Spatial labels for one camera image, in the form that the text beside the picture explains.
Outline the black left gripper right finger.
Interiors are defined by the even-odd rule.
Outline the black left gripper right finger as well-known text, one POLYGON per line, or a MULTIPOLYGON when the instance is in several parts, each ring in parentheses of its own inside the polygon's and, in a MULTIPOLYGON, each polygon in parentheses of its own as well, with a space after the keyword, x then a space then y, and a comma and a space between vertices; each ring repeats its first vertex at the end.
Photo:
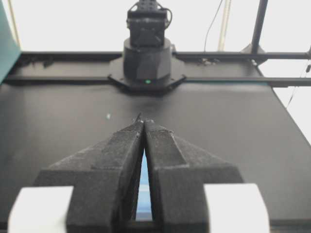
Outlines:
POLYGON ((238 167, 152 120, 144 123, 154 220, 166 233, 267 233, 269 214, 238 167))

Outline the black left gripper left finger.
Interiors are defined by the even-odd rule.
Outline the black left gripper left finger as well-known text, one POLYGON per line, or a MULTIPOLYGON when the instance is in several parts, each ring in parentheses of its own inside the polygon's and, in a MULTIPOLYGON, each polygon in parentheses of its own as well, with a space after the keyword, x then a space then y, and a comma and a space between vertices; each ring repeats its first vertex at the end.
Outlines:
POLYGON ((8 218, 10 233, 111 233, 135 217, 144 123, 40 170, 20 190, 8 218))

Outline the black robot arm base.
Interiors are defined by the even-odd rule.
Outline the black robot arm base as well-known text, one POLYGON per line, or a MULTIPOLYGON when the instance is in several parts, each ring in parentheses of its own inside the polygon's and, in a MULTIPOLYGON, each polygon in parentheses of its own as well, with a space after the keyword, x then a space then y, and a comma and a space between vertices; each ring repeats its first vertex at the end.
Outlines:
POLYGON ((165 37, 173 14, 156 0, 139 0, 127 12, 130 36, 122 56, 109 63, 109 79, 137 92, 164 91, 185 80, 185 63, 165 37))

